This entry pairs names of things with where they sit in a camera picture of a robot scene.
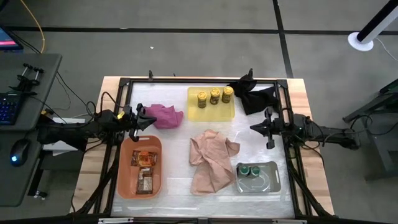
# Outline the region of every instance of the orange basket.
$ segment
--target orange basket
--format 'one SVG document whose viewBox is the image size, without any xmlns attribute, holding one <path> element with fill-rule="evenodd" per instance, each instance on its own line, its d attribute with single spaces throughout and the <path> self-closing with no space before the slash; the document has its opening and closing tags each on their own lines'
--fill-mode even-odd
<svg viewBox="0 0 398 224">
<path fill-rule="evenodd" d="M 131 166 L 133 151 L 156 152 L 156 164 L 152 167 L 152 194 L 136 194 L 139 167 Z M 122 142 L 119 160 L 118 193 L 125 199 L 155 197 L 162 188 L 162 143 L 155 136 L 140 136 L 138 142 L 127 138 Z"/>
</svg>

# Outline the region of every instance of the keyboard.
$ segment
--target keyboard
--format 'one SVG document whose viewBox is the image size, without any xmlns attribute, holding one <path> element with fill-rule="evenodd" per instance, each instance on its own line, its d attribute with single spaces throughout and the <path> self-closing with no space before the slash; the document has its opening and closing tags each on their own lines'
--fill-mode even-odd
<svg viewBox="0 0 398 224">
<path fill-rule="evenodd" d="M 21 103 L 20 93 L 0 93 L 0 125 L 15 124 Z"/>
</svg>

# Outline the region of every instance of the computer mouse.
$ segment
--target computer mouse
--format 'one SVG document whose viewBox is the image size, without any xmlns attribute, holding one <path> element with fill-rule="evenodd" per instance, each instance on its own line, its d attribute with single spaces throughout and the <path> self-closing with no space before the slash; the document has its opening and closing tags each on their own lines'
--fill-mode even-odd
<svg viewBox="0 0 398 224">
<path fill-rule="evenodd" d="M 14 143 L 10 153 L 11 165 L 19 167 L 24 165 L 27 160 L 27 152 L 29 150 L 30 140 L 20 139 Z"/>
</svg>

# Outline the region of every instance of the yellow jar lid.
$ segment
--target yellow jar lid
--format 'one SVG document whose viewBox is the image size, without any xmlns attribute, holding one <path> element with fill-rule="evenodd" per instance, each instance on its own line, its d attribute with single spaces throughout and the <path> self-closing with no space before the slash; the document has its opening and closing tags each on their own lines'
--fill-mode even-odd
<svg viewBox="0 0 398 224">
<path fill-rule="evenodd" d="M 205 100 L 207 98 L 207 94 L 205 92 L 198 93 L 199 100 Z"/>
<path fill-rule="evenodd" d="M 234 89 L 232 89 L 232 87 L 230 87 L 230 86 L 226 86 L 224 88 L 224 93 L 227 95 L 231 95 L 233 92 L 234 92 Z"/>
<path fill-rule="evenodd" d="M 218 88 L 213 88 L 210 92 L 211 96 L 217 97 L 220 96 L 220 90 Z"/>
</svg>

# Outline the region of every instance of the black cloth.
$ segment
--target black cloth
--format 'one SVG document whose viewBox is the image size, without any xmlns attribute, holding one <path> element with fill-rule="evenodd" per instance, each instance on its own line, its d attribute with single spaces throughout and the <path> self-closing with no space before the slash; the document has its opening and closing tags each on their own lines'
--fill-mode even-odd
<svg viewBox="0 0 398 224">
<path fill-rule="evenodd" d="M 278 99 L 274 97 L 275 87 L 266 88 L 259 91 L 251 91 L 257 84 L 253 79 L 253 69 L 238 81 L 230 83 L 235 96 L 242 100 L 242 105 L 246 115 L 263 111 L 266 107 L 272 106 L 278 111 Z"/>
</svg>

